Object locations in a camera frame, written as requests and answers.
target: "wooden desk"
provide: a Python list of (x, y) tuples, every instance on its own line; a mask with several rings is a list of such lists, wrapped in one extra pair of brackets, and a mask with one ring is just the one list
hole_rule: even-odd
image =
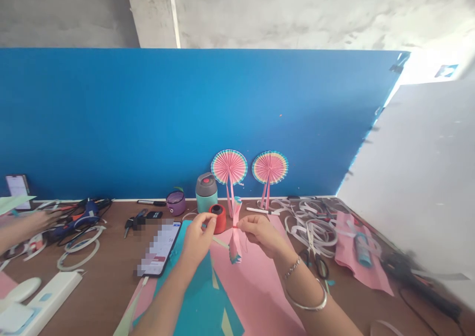
[[(255, 201), (244, 201), (241, 215), (250, 214), (246, 206), (255, 206)], [(112, 335), (127, 307), (139, 282), (135, 269), (144, 256), (145, 249), (156, 234), (157, 228), (149, 225), (142, 232), (130, 230), (126, 239), (124, 224), (127, 218), (135, 216), (141, 209), (149, 207), (134, 202), (115, 202), (105, 214), (107, 229), (99, 237), (100, 248), (97, 254), (81, 268), (87, 273), (63, 306), (53, 316), (41, 332), (45, 336)], [(196, 208), (196, 202), (188, 202), (188, 211)], [(172, 218), (165, 208), (163, 218)], [(297, 252), (303, 245), (290, 236)], [(74, 253), (65, 260), (65, 265), (73, 265), (87, 256), (94, 243)], [(57, 272), (56, 262), (64, 249), (49, 246), (38, 256), (24, 262), (16, 259), (10, 262), (5, 272), (18, 283), (40, 277), (45, 285)], [(332, 297), (348, 314), (364, 335), (369, 335), (370, 324), (374, 320), (385, 320), (394, 325), (405, 336), (432, 335), (423, 323), (413, 314), (397, 295), (396, 297), (367, 288), (352, 277), (349, 269), (338, 266), (334, 260), (326, 260), (330, 277), (335, 285), (330, 288)], [(391, 282), (397, 292), (397, 284)], [(458, 336), (457, 326), (431, 305), (408, 292), (407, 298), (427, 319), (440, 335)], [(467, 335), (475, 335), (473, 313), (464, 310), (461, 317)], [(381, 328), (377, 335), (393, 335)]]

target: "key fob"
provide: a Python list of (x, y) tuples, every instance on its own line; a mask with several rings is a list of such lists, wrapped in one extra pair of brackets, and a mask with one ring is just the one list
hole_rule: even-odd
[(163, 212), (162, 211), (151, 211), (147, 213), (147, 219), (159, 219), (162, 218)]

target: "gray water bottle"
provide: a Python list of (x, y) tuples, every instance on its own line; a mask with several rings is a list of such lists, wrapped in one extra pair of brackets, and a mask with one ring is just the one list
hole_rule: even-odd
[(209, 208), (218, 203), (218, 187), (213, 173), (206, 173), (198, 177), (196, 203), (198, 204), (198, 213), (209, 212)]

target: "purple container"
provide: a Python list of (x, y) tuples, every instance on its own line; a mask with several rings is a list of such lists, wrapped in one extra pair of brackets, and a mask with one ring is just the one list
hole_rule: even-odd
[(180, 216), (187, 208), (185, 194), (181, 191), (174, 191), (167, 196), (167, 207), (173, 216)]

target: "white board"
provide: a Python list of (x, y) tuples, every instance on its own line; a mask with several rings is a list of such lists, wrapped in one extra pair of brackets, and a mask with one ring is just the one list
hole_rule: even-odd
[[(475, 81), (404, 85), (338, 197), (431, 272), (475, 276)], [(475, 283), (446, 286), (475, 309)]]

